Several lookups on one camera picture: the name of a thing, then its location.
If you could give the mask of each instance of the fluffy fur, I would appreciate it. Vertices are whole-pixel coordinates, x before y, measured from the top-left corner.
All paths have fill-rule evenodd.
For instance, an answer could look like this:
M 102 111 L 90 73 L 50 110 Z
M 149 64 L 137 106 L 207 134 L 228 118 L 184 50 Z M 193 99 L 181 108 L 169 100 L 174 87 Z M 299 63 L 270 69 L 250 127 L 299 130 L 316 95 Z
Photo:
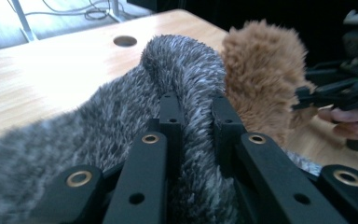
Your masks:
M 125 160 L 169 91 L 185 113 L 184 162 L 170 192 L 170 223 L 241 223 L 232 179 L 221 176 L 213 153 L 211 103 L 224 92 L 225 74 L 209 47 L 184 36 L 158 36 L 138 66 L 101 86 L 77 110 L 7 132 L 0 137 L 0 224 L 26 219 L 63 170 L 78 164 L 106 170 Z M 317 167 L 290 155 L 306 170 Z
M 304 77 L 306 51 L 297 33 L 252 21 L 231 29 L 223 45 L 227 98 L 248 131 L 265 133 L 283 147 L 289 129 L 316 114 L 315 108 L 291 109 L 297 87 L 313 88 Z

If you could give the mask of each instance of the hand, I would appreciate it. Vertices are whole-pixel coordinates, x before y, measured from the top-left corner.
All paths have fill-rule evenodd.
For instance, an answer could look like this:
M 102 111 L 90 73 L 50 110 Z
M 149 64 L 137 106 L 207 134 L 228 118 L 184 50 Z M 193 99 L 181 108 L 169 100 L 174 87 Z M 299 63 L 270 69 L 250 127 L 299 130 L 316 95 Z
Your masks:
M 332 122 L 340 122 L 334 127 L 333 132 L 348 139 L 358 140 L 358 110 L 342 111 L 338 108 L 320 109 L 318 116 L 321 119 Z

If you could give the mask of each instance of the brass grommet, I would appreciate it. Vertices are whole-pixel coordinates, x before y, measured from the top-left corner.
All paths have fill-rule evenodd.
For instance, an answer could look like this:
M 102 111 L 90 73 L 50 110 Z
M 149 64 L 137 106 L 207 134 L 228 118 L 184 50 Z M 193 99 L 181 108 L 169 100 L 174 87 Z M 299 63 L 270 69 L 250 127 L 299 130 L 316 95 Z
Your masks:
M 252 134 L 249 136 L 249 140 L 256 144 L 265 144 L 267 142 L 266 138 L 261 135 Z
M 358 187 L 358 176 L 356 174 L 344 170 L 336 170 L 333 175 L 337 180 L 346 185 Z
M 75 178 L 78 177 L 79 175 L 84 175 L 85 177 L 81 180 L 75 180 Z M 89 183 L 91 178 L 92 178 L 91 172 L 77 171 L 77 172 L 74 172 L 73 174 L 69 175 L 68 178 L 66 178 L 66 185 L 71 188 L 77 188 L 77 187 L 80 187 L 80 186 L 83 186 L 83 185 Z
M 154 144 L 159 140 L 158 136 L 155 134 L 147 134 L 142 138 L 142 141 L 146 144 Z

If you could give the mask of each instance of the wooden table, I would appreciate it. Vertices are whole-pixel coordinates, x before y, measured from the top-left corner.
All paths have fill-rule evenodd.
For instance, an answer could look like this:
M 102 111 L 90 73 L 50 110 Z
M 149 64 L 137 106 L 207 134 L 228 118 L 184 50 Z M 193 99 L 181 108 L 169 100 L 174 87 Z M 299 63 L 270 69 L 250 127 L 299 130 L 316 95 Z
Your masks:
M 14 126 L 61 114 L 87 101 L 104 82 L 136 66 L 155 35 L 188 35 L 220 51 L 227 32 L 183 10 L 105 26 L 72 35 L 0 49 L 0 133 Z M 137 44 L 116 46 L 130 35 Z M 289 149 L 322 165 L 341 163 L 358 169 L 358 152 L 315 118 L 291 135 Z

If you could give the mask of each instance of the black equipment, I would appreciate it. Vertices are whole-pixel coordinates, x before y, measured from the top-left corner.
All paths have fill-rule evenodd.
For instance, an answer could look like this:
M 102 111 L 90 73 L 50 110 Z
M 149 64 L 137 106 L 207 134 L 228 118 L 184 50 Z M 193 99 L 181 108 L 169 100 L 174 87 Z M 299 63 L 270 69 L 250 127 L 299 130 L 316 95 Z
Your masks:
M 350 13 L 344 21 L 358 24 L 358 15 Z M 343 36 L 343 42 L 349 60 L 343 62 L 319 63 L 307 70 L 306 79 L 317 88 L 313 93 L 307 87 L 296 90 L 299 100 L 293 109 L 311 105 L 322 107 L 332 105 L 342 110 L 358 109 L 358 29 Z M 347 140 L 350 149 L 358 151 L 357 140 Z
M 213 99 L 216 163 L 234 179 L 246 223 L 358 223 L 358 171 L 329 165 L 302 172 L 262 133 L 248 133 L 223 95 Z M 72 167 L 48 186 L 26 223 L 167 223 L 167 191 L 179 176 L 183 115 L 173 93 L 126 161 L 102 173 Z

